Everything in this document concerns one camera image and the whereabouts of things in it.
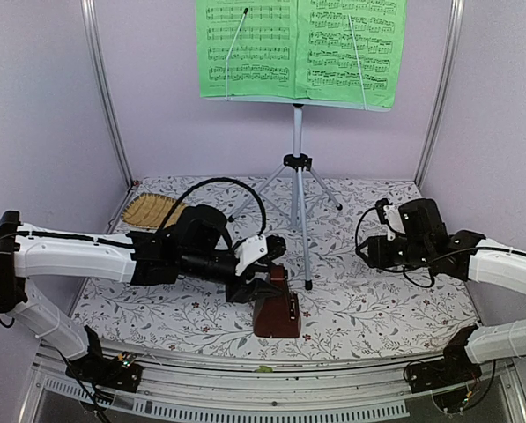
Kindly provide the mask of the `green sheet music page one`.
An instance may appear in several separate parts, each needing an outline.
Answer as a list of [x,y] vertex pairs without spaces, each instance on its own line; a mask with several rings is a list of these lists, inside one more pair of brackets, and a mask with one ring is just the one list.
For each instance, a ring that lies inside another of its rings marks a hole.
[[203,98],[294,96],[296,1],[197,1]]

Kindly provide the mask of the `dark red metronome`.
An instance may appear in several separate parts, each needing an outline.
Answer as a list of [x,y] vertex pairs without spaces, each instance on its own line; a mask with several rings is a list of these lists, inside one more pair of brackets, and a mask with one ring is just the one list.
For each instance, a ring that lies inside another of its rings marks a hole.
[[294,339],[300,336],[301,320],[298,295],[290,291],[288,270],[274,266],[267,278],[280,295],[257,300],[253,312],[253,332],[259,338]]

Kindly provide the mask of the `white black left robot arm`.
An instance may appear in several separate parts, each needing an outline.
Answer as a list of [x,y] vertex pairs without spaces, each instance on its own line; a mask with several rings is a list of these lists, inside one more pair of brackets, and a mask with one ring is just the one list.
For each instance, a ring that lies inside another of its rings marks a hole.
[[132,286],[168,285],[180,276],[224,286],[226,301],[285,299],[285,253],[279,236],[256,234],[232,244],[226,216],[209,205],[187,206],[158,232],[74,234],[0,218],[0,315],[25,324],[66,359],[67,376],[92,386],[136,392],[143,369],[135,355],[104,356],[98,334],[74,323],[29,278],[102,278]]

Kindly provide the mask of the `green sheet music stack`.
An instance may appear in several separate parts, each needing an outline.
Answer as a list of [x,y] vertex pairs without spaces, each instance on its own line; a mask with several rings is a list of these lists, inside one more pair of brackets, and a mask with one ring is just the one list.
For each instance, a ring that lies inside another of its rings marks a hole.
[[394,106],[405,1],[299,1],[297,12],[297,98],[367,110]]

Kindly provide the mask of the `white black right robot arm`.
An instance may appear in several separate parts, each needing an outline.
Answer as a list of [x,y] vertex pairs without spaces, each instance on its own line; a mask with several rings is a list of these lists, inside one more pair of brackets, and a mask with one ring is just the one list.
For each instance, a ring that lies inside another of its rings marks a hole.
[[[430,279],[445,275],[462,282],[486,283],[526,295],[526,251],[484,234],[449,234],[431,198],[394,205],[388,199],[373,208],[384,235],[355,241],[355,253],[371,269],[400,273],[425,270]],[[411,386],[424,382],[454,384],[478,378],[488,361],[526,356],[526,318],[494,326],[460,329],[432,364],[415,362],[404,371]]]

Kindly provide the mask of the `white perforated music stand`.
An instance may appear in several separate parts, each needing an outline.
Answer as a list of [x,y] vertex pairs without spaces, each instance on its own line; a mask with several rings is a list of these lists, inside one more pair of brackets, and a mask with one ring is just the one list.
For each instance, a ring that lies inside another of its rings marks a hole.
[[264,96],[240,96],[240,97],[216,97],[209,99],[218,99],[226,101],[254,101],[254,102],[279,102],[290,104],[293,106],[293,152],[290,155],[285,156],[283,165],[279,166],[272,176],[267,180],[273,182],[277,179],[280,173],[287,168],[291,168],[293,171],[293,182],[292,182],[292,207],[290,220],[294,228],[301,230],[305,233],[307,231],[307,207],[305,201],[305,194],[303,188],[303,175],[305,173],[312,173],[312,160],[301,151],[301,140],[302,140],[302,109],[306,105],[319,105],[319,106],[334,106],[340,108],[355,108],[358,110],[373,111],[373,112],[384,112],[389,109],[375,108],[373,110],[367,110],[365,108],[358,108],[351,103],[334,102],[334,101],[319,101],[309,99],[299,99],[295,96],[292,98],[284,97],[264,97]]

